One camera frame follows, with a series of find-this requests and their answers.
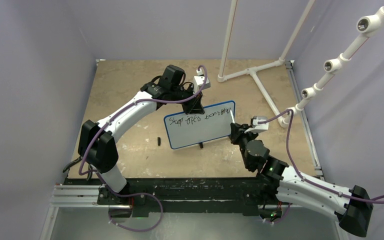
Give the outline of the white marker pen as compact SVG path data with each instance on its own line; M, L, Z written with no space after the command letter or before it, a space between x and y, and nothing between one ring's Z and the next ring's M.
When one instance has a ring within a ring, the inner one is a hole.
M234 113L233 113L233 110L232 110L232 109L230 109L229 114L230 114L230 116L231 116L231 123L233 123L233 124L236 123L236 122L235 122Z

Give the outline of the blue framed whiteboard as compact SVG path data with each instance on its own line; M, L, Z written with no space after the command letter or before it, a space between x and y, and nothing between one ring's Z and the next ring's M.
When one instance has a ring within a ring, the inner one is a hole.
M236 103L228 100L204 107L204 114L173 113L163 118L170 148L173 150L204 143L231 134L232 119Z

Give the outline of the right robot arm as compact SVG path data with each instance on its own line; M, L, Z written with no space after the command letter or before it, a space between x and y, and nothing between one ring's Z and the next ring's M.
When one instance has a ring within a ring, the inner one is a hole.
M268 204L276 200L321 213L349 234L366 237L373 211L367 190L339 186L305 173L270 155L270 150L248 124L230 124L229 139L238 145L245 168L263 182L260 196Z

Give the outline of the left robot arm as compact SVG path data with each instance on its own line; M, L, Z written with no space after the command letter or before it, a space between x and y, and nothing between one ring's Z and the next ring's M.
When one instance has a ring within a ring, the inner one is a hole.
M81 165L88 163L98 178L109 189L109 197L118 205L129 199L128 181L117 166L117 142L137 122L163 105L181 104L186 114L203 114L201 104L203 85L195 90L195 83L185 87L185 71L168 65L163 74L145 83L124 106L98 120L87 120L80 130L78 154Z

